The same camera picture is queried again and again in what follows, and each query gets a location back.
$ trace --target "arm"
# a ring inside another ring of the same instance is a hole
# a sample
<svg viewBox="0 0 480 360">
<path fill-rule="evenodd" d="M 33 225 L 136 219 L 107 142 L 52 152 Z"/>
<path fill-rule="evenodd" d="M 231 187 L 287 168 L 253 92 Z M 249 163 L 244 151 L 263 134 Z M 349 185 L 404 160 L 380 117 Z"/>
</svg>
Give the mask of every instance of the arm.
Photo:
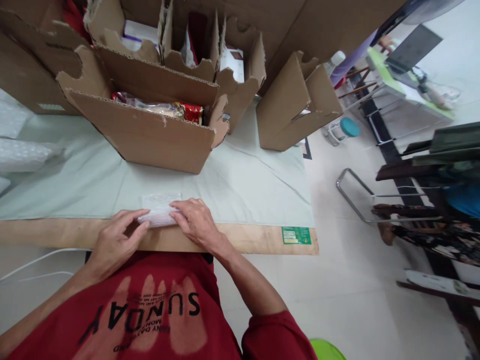
<svg viewBox="0 0 480 360">
<path fill-rule="evenodd" d="M 278 314 L 288 310 L 268 280 L 217 229 L 209 208 L 201 199 L 174 201 L 170 205 L 181 210 L 172 211 L 170 215 L 183 233 L 211 253 L 228 271 L 253 316 Z"/>
<path fill-rule="evenodd" d="M 48 300 L 0 336 L 0 359 L 6 359 L 61 304 L 117 271 L 138 248 L 150 222 L 138 226 L 130 238 L 124 232 L 136 218 L 148 212 L 149 210 L 122 210 L 113 216 L 110 224 L 98 235 L 88 262 Z"/>
</svg>

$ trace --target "green sticker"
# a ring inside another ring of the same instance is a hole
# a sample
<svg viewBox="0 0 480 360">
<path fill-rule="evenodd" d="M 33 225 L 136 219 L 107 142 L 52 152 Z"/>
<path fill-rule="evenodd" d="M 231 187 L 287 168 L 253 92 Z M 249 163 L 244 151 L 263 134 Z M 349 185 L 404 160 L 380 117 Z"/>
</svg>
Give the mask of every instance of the green sticker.
<svg viewBox="0 0 480 360">
<path fill-rule="evenodd" d="M 310 229 L 308 227 L 282 226 L 281 232 L 284 244 L 312 245 Z"/>
</svg>

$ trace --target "plastic bottle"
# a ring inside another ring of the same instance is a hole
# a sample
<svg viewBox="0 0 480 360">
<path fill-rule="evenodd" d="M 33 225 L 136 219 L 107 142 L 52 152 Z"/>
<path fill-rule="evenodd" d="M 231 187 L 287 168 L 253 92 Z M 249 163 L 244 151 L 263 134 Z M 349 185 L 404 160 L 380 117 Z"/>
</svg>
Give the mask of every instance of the plastic bottle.
<svg viewBox="0 0 480 360">
<path fill-rule="evenodd" d="M 347 57 L 345 56 L 343 51 L 337 51 L 333 56 L 331 57 L 330 61 L 327 61 L 323 64 L 325 67 L 326 73 L 328 76 L 332 75 L 334 72 L 335 68 L 340 65 Z"/>
</svg>

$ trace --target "red snack wrapper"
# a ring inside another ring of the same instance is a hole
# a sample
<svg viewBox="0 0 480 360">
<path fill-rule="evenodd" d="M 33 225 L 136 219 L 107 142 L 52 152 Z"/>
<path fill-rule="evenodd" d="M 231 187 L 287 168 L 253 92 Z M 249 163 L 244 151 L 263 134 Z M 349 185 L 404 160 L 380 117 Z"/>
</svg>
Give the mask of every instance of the red snack wrapper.
<svg viewBox="0 0 480 360">
<path fill-rule="evenodd" d="M 111 94 L 111 99 L 122 104 L 128 104 L 139 109 L 148 110 L 152 113 L 187 120 L 198 125 L 203 124 L 203 106 L 190 105 L 179 101 L 172 103 L 146 103 L 123 91 L 113 92 Z"/>
</svg>

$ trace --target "laptop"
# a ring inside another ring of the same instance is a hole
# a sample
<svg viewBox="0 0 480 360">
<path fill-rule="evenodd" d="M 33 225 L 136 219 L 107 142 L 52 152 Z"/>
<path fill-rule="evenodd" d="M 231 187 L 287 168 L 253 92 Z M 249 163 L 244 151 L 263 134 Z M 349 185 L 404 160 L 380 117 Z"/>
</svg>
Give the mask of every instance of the laptop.
<svg viewBox="0 0 480 360">
<path fill-rule="evenodd" d="M 385 60 L 392 77 L 416 88 L 418 81 L 409 73 L 443 39 L 424 25 L 418 25 Z"/>
</svg>

